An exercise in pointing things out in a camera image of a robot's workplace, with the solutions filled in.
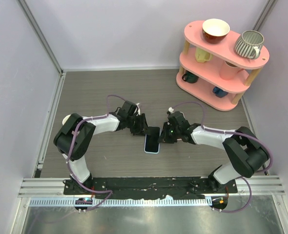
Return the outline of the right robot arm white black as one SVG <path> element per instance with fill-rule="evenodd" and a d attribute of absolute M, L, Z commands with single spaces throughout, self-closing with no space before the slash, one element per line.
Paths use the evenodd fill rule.
<path fill-rule="evenodd" d="M 208 186 L 218 193 L 238 177 L 250 178 L 270 159 L 269 152 L 247 127 L 219 130 L 201 124 L 190 124 L 179 111 L 167 111 L 159 143 L 181 140 L 193 145 L 208 145 L 226 152 L 229 163 L 216 168 L 208 176 Z"/>

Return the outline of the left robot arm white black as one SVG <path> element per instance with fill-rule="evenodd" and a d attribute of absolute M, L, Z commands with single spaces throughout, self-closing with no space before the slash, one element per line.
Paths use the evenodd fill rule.
<path fill-rule="evenodd" d="M 77 113 L 64 118 L 61 129 L 56 134 L 53 143 L 65 158 L 70 172 L 69 188 L 85 195 L 94 192 L 93 176 L 89 171 L 85 153 L 92 137 L 106 132 L 116 132 L 129 129 L 134 136 L 149 133 L 144 113 L 138 104 L 125 101 L 122 107 L 103 116 L 82 117 Z"/>

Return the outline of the dark green mug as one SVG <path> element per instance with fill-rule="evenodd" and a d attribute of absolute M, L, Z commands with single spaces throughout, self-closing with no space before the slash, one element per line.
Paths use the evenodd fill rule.
<path fill-rule="evenodd" d="M 186 71 L 183 75 L 182 75 L 182 80 L 184 82 L 187 82 L 187 83 L 196 83 L 198 81 L 199 77 L 189 71 Z"/>

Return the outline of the blue mug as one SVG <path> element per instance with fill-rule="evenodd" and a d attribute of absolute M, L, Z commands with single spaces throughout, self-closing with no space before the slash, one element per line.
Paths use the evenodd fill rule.
<path fill-rule="evenodd" d="M 218 97 L 218 98 L 224 98 L 225 96 L 228 95 L 228 92 L 222 90 L 219 87 L 214 87 L 212 90 L 213 94 Z"/>

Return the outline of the pink three-tier shelf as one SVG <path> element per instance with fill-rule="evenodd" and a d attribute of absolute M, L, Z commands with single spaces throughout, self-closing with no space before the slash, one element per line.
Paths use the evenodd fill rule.
<path fill-rule="evenodd" d="M 264 36 L 241 34 L 220 19 L 197 20 L 184 29 L 177 85 L 219 111 L 230 111 L 269 60 Z"/>

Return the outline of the yellow mug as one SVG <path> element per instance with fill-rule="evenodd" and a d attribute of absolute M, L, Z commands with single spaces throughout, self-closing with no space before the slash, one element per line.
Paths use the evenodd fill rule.
<path fill-rule="evenodd" d="M 196 47 L 195 50 L 195 59 L 199 63 L 205 63 L 212 60 L 213 55 L 199 47 Z"/>

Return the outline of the pink mug on shelf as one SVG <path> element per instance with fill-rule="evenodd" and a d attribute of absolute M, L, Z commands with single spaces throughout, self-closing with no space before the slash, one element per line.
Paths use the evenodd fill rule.
<path fill-rule="evenodd" d="M 244 68 L 240 68 L 228 61 L 224 61 L 219 71 L 219 75 L 223 80 L 232 80 L 243 70 Z"/>

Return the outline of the red bowl white inside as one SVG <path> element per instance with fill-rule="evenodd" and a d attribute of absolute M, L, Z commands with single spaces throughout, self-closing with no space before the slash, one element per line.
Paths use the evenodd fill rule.
<path fill-rule="evenodd" d="M 202 25 L 202 34 L 206 42 L 220 43 L 230 32 L 230 25 L 221 19 L 207 19 Z"/>

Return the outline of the grey striped mug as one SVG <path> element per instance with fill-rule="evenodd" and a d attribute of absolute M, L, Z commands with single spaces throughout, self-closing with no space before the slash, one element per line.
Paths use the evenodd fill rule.
<path fill-rule="evenodd" d="M 235 42 L 234 52 L 247 59 L 257 59 L 260 56 L 264 36 L 254 30 L 247 30 L 243 32 Z"/>

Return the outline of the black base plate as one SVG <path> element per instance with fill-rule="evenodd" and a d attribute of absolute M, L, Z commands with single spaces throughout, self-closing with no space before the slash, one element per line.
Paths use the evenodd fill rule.
<path fill-rule="evenodd" d="M 110 199 L 156 200 L 167 195 L 174 200 L 199 199 L 205 194 L 236 194 L 235 180 L 213 189 L 208 178 L 181 177 L 95 177 L 87 188 L 94 191 L 111 190 Z"/>

